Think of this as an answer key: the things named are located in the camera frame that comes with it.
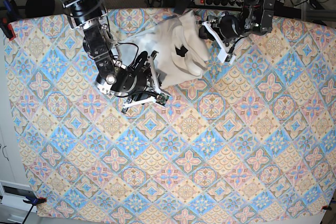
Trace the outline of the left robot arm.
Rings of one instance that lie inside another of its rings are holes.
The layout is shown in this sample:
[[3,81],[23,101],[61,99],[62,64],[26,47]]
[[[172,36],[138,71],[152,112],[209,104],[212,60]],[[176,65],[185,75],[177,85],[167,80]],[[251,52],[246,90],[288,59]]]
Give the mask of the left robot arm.
[[233,40],[250,34],[263,36],[272,30],[276,0],[239,0],[240,14],[225,12],[222,17],[207,17],[210,27],[228,45]]

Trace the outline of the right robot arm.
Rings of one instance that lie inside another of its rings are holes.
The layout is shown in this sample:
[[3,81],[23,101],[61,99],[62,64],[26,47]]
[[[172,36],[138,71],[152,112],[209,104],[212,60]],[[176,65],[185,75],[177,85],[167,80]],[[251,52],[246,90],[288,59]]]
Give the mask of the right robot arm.
[[72,27],[84,33],[83,47],[98,68],[96,85],[105,94],[129,101],[165,102],[165,88],[193,78],[193,60],[186,43],[195,16],[188,12],[157,25],[136,38],[136,53],[121,52],[107,24],[103,0],[61,0]]

